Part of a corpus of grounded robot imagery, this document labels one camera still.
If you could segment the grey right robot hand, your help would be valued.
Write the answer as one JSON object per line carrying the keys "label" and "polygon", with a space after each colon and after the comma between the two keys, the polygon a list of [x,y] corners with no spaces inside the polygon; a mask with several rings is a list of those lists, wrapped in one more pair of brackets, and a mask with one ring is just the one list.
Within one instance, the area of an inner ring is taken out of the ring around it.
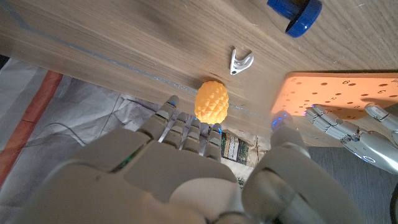
{"label": "grey right robot hand", "polygon": [[62,162],[15,223],[361,223],[338,182],[312,160],[291,115],[272,122],[271,149],[243,186],[221,162],[221,126],[204,154],[171,96],[138,130],[117,129]]}

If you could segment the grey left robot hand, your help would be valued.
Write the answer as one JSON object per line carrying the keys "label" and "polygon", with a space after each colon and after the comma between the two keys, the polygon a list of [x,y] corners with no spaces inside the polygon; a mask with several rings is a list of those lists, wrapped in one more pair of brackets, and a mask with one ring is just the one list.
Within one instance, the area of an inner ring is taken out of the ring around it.
{"label": "grey left robot hand", "polygon": [[337,117],[318,104],[305,112],[305,117],[320,131],[337,139],[363,161],[386,172],[397,174],[397,117],[378,105],[368,104],[365,111],[391,130],[392,140],[376,131],[367,131]]}

